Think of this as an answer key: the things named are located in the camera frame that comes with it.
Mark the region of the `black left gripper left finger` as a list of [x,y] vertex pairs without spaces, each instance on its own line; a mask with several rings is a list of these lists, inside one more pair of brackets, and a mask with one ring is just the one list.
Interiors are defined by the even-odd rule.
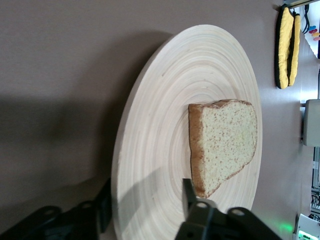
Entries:
[[58,206],[41,207],[0,234],[0,240],[100,240],[111,218],[109,178],[95,199],[65,212]]

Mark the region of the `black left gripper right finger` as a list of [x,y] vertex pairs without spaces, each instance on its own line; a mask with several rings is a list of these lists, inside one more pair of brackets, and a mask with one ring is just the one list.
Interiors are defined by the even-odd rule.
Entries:
[[185,221],[174,240],[282,240],[250,210],[223,213],[214,201],[198,198],[189,178],[182,181],[182,203]]

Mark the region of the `slice of bread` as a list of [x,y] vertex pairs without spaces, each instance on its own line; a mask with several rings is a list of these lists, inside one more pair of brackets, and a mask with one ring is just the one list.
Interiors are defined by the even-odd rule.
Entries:
[[188,106],[191,177],[196,194],[210,197],[254,158],[258,118],[245,100]]

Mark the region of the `round wooden plate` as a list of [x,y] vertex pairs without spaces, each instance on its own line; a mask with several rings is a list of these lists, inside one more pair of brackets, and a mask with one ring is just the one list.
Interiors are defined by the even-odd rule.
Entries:
[[253,160],[210,199],[221,212],[252,208],[263,143],[254,70],[229,32],[196,25],[170,38],[152,55],[123,110],[111,171],[117,240],[174,240],[185,219],[182,181],[191,177],[188,106],[224,99],[254,106],[257,149]]

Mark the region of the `cream and chrome toaster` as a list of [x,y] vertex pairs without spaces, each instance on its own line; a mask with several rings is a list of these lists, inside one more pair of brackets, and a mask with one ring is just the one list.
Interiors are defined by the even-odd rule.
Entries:
[[302,142],[305,146],[320,147],[320,99],[309,99],[303,106]]

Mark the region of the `background equipment rack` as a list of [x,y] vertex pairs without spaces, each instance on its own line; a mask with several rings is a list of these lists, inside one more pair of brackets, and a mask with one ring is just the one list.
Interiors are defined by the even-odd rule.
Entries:
[[320,147],[313,152],[311,197],[311,213],[320,217]]

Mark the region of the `brown table cover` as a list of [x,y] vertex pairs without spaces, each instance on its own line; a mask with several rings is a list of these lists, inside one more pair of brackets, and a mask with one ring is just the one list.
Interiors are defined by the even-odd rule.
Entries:
[[0,0],[0,234],[40,207],[94,198],[131,88],[156,49],[200,24],[245,50],[262,106],[252,211],[292,237],[302,208],[300,88],[274,83],[283,0]]

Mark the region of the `yellow quilted oven mitt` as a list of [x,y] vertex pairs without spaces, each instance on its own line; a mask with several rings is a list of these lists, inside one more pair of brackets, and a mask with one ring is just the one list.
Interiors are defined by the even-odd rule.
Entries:
[[274,78],[279,89],[289,85],[288,59],[294,17],[286,4],[280,7],[275,24]]
[[300,24],[301,17],[295,11],[293,12],[293,27],[292,34],[289,45],[289,62],[287,66],[287,77],[288,77],[288,86],[291,87],[295,83],[296,76],[298,74],[298,59],[299,59],[299,48],[300,48]]

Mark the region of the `grey metal bracket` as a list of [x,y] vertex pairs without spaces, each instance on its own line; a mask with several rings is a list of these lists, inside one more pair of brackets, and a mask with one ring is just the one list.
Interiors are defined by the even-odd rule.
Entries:
[[295,8],[309,4],[313,0],[283,0],[283,3],[288,7]]

